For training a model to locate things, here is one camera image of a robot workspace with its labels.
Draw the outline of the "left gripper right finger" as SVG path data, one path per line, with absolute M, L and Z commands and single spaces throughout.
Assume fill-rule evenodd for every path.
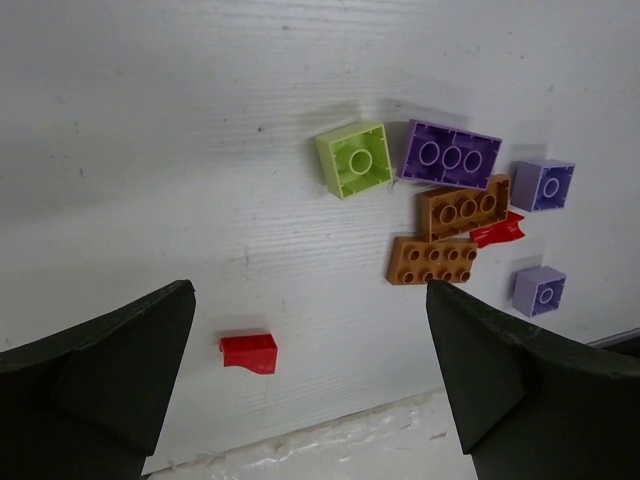
M 426 311 L 478 478 L 638 478 L 638 349 L 570 340 L 440 280 Z

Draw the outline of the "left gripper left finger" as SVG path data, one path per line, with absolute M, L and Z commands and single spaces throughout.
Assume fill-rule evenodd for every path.
M 196 308 L 188 280 L 1 354 L 4 479 L 139 479 Z

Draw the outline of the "light green 2x2 brick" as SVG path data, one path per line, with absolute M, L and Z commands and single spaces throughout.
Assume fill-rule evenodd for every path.
M 385 126 L 361 121 L 314 139 L 328 191 L 345 200 L 394 176 Z

